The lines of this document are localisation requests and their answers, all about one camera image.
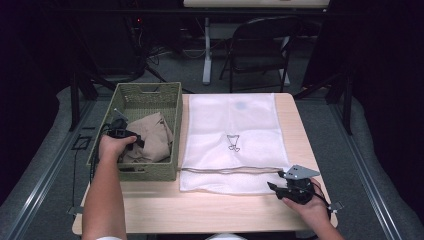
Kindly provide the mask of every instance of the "human forearm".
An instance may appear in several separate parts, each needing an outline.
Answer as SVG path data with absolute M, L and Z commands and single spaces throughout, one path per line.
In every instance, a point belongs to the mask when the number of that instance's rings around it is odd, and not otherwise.
M 320 240 L 343 240 L 343 236 L 339 231 L 331 225 L 330 222 L 325 222 L 316 225 L 312 228 Z
M 114 156 L 99 162 L 84 204 L 83 233 L 83 239 L 125 238 L 124 204 Z

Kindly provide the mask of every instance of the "white mesh laundry bag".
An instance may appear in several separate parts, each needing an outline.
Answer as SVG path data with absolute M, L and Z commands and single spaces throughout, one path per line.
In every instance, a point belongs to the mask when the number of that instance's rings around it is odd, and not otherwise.
M 273 193 L 289 168 L 274 94 L 190 95 L 181 191 Z

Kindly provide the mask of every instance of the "black curtain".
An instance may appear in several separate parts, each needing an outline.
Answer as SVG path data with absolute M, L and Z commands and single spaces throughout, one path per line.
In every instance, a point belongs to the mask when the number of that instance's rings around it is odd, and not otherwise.
M 324 22 L 303 85 L 352 64 L 353 94 L 364 107 L 375 154 L 400 196 L 424 222 L 419 187 L 424 182 L 424 3 L 333 0 L 332 10 L 368 17 Z
M 56 94 L 69 84 L 50 26 L 34 1 L 0 6 L 0 203 L 52 127 L 59 109 Z
M 423 3 L 393 1 L 373 12 L 354 96 L 364 107 L 382 167 L 424 223 L 422 11 Z

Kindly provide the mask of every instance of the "beige cloth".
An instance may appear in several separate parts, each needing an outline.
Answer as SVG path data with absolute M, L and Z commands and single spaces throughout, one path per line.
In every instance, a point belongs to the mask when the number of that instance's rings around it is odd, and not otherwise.
M 144 148 L 134 143 L 131 151 L 126 150 L 122 162 L 152 163 L 170 156 L 174 137 L 160 112 L 129 123 L 127 130 L 141 136 Z

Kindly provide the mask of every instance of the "table surface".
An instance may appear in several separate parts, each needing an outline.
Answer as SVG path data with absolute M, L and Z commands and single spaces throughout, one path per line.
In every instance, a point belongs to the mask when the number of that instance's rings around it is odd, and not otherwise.
M 330 0 L 184 0 L 197 8 L 327 8 Z
M 179 166 L 188 130 L 188 96 L 183 95 Z M 277 93 L 276 108 L 291 164 L 319 171 L 293 97 Z M 315 177 L 330 199 L 321 176 Z M 275 194 L 232 196 L 179 191 L 175 182 L 121 182 L 127 233 L 224 233 L 308 230 L 299 215 Z M 80 235 L 82 215 L 72 230 Z M 337 226 L 333 214 L 331 222 Z

